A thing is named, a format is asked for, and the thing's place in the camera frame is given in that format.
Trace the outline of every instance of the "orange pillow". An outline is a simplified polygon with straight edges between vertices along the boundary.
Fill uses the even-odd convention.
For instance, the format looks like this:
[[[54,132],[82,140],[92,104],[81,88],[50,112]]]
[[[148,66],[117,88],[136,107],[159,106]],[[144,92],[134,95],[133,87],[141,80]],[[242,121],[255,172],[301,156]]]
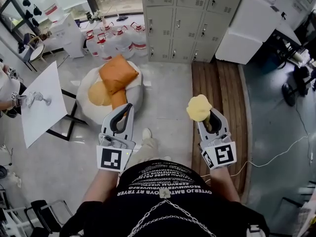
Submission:
[[[99,74],[111,95],[124,89],[138,76],[121,54],[104,64]]]
[[[112,110],[116,107],[127,104],[125,89],[121,89],[111,96]]]

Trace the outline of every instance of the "wooden floor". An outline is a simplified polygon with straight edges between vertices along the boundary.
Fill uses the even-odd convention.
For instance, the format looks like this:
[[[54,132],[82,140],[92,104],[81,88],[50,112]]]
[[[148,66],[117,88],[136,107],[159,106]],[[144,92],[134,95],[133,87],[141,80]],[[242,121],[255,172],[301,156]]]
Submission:
[[[238,67],[234,63],[215,61],[192,63],[193,96],[203,94],[210,104],[226,117],[237,148],[237,163],[229,167],[231,175],[237,174],[248,156],[247,117]],[[192,169],[201,176],[209,174],[209,168],[201,157],[200,137],[193,122]],[[245,188],[247,167],[232,177],[240,195]]]

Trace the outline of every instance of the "khaki pants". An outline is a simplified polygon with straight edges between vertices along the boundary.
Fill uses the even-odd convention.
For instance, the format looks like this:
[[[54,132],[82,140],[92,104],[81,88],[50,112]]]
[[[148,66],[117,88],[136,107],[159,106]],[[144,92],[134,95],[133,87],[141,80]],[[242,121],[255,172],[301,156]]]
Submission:
[[[156,139],[153,139],[153,138],[145,139],[143,141],[143,144],[140,150],[132,154],[132,156],[130,157],[126,165],[126,169],[134,165],[137,165],[141,162],[145,162],[148,160],[156,160],[156,159],[166,159],[166,158],[160,158],[158,156],[158,143]]]

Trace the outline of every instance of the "metal chain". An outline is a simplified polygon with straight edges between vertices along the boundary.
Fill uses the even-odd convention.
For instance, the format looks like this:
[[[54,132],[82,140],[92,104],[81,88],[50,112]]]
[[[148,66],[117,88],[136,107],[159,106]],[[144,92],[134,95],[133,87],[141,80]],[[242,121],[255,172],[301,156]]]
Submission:
[[[180,217],[180,216],[175,216],[175,215],[170,215],[170,216],[164,216],[164,217],[161,217],[161,218],[156,218],[152,221],[149,221],[145,224],[143,224],[141,226],[141,224],[143,223],[143,221],[150,215],[150,213],[152,211],[154,211],[157,207],[161,206],[162,204],[164,203],[169,203],[171,204],[173,207],[175,207],[176,209],[179,209],[180,211],[182,211],[184,214],[186,214],[188,217],[190,217],[191,219],[187,219],[187,218],[183,218],[183,217]],[[132,237],[134,236],[135,234],[137,234],[141,229],[143,229],[144,227],[148,226],[149,224],[151,223],[154,223],[154,222],[157,222],[159,220],[163,220],[163,219],[169,219],[169,218],[177,218],[177,219],[181,219],[181,220],[185,220],[185,221],[189,221],[189,222],[192,222],[192,223],[195,223],[197,225],[199,225],[204,231],[206,231],[210,236],[212,237],[216,237],[216,235],[214,235],[212,232],[210,232],[210,230],[202,223],[200,223],[195,217],[193,217],[190,213],[188,213],[186,210],[182,209],[180,206],[176,205],[176,204],[173,204],[172,202],[170,202],[168,199],[166,199],[166,197],[164,198],[164,201],[158,203],[157,205],[153,206],[149,212],[147,212],[144,217],[138,221],[137,225],[133,228],[132,232],[128,235],[128,237]]]

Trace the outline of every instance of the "white bean bag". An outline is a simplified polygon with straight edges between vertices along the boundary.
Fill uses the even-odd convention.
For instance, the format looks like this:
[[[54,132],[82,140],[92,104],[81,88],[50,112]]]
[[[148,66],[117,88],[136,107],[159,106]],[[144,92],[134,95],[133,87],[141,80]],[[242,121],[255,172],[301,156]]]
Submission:
[[[139,68],[132,62],[127,61],[138,73],[137,78],[126,87],[126,99],[128,103],[134,106],[134,111],[137,112],[143,102],[143,76]],[[99,70],[102,66],[92,69],[85,78],[81,81],[77,92],[77,104],[81,108],[84,115],[82,119],[89,125],[100,126],[103,123],[104,117],[112,111],[112,105],[96,106],[92,104],[88,97],[88,90],[96,82],[101,81]]]

